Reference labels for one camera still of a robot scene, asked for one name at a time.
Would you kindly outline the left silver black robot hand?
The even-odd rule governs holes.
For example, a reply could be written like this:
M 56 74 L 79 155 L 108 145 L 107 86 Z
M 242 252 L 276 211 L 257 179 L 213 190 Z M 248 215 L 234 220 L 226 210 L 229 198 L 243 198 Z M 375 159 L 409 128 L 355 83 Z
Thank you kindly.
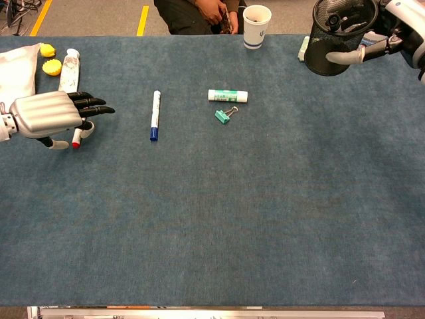
M 113 114 L 106 101 L 87 92 L 53 91 L 18 98 L 1 116 L 2 140 L 18 133 L 28 139 L 38 140 L 48 149 L 62 150 L 67 141 L 58 141 L 52 135 L 74 129 L 72 147 L 79 148 L 81 140 L 95 129 L 89 117 Z

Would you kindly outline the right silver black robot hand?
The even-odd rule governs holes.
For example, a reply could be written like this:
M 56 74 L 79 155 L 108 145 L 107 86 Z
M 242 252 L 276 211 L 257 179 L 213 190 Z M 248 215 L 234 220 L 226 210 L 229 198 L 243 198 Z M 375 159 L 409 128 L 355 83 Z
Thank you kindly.
M 325 55 L 336 64 L 361 64 L 400 52 L 413 69 L 424 70 L 424 6 L 418 1 L 379 1 L 373 31 L 386 37 L 368 47 Z

